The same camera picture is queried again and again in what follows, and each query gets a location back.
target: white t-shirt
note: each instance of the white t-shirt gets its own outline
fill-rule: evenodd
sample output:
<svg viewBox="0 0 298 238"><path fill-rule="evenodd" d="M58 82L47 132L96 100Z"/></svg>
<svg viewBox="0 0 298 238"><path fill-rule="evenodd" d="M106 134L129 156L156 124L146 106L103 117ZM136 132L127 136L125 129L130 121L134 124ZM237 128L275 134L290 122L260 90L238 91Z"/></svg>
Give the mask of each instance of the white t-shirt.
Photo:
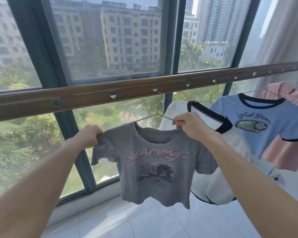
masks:
<svg viewBox="0 0 298 238"><path fill-rule="evenodd" d="M282 188L286 187L278 170L273 169L273 164L264 159L258 160L252 154L245 138L226 117L211 111L195 101L174 101L168 107L165 116L174 118L186 112L198 113L204 122L216 132L219 132L224 140L240 155L254 164L261 172L276 180ZM172 125L171 120L163 118L159 129L172 130L175 129L175 126ZM202 175L195 172L192 179L191 192L199 200L210 204L223 205L235 200L235 196L219 167L211 175Z"/></svg>

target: gray t-shirt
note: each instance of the gray t-shirt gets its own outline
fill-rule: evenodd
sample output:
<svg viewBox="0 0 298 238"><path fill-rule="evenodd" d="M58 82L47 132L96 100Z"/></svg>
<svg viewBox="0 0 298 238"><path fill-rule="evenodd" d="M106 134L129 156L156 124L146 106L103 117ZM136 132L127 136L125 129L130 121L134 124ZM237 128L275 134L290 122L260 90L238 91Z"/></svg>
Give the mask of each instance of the gray t-shirt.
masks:
<svg viewBox="0 0 298 238"><path fill-rule="evenodd" d="M153 197L164 206L181 202L189 209L194 170L209 175L218 167L207 148L182 128L161 131L132 122L107 130L98 141L91 165L101 158L117 162L122 198L135 204Z"/></svg>

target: blue t-shirt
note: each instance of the blue t-shirt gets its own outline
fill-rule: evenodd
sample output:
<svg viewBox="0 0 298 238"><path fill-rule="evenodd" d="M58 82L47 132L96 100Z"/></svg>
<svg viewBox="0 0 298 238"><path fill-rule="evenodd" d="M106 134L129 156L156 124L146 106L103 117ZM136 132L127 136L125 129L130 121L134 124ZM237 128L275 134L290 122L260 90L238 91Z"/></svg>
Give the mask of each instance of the blue t-shirt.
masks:
<svg viewBox="0 0 298 238"><path fill-rule="evenodd" d="M298 106L284 98L268 100L245 94L223 96L210 109L227 116L258 159L277 135L285 141L298 141Z"/></svg>

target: black sleeve trim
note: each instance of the black sleeve trim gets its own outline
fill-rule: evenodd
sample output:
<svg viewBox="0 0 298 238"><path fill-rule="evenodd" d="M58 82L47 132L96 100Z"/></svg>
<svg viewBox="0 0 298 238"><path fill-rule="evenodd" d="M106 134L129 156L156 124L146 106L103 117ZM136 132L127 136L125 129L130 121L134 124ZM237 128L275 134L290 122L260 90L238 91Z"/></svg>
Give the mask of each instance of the black sleeve trim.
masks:
<svg viewBox="0 0 298 238"><path fill-rule="evenodd" d="M288 141L288 142L298 142L298 139L283 139L284 141Z"/></svg>

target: black neck trim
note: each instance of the black neck trim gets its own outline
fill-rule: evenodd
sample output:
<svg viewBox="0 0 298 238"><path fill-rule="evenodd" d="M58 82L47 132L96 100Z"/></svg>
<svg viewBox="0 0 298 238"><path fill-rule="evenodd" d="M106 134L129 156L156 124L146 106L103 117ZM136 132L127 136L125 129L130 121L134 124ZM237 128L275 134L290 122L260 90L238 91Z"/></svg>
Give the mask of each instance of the black neck trim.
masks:
<svg viewBox="0 0 298 238"><path fill-rule="evenodd" d="M222 125L215 130L216 132L220 134L224 134L233 127L233 124L230 122L230 120L227 117L224 117L222 115L217 114L216 112L213 112L212 110L208 109L207 107L200 104L199 102L189 101L187 104L188 112L191 112L192 106L196 110L200 111L201 113L204 113L206 116L222 123Z"/></svg>
<svg viewBox="0 0 298 238"><path fill-rule="evenodd" d="M257 109L266 109L266 108L273 108L278 106L279 104L282 104L283 102L285 102L286 99L284 98L280 98L280 99L262 99L262 98L254 98L254 97L250 97L247 96L245 94L238 94L238 97L240 99L240 101L247 107L250 108L257 108ZM267 105L267 106L254 106L251 105L249 103L246 102L246 100L251 101L251 102L256 102L256 103L270 103L271 105Z"/></svg>

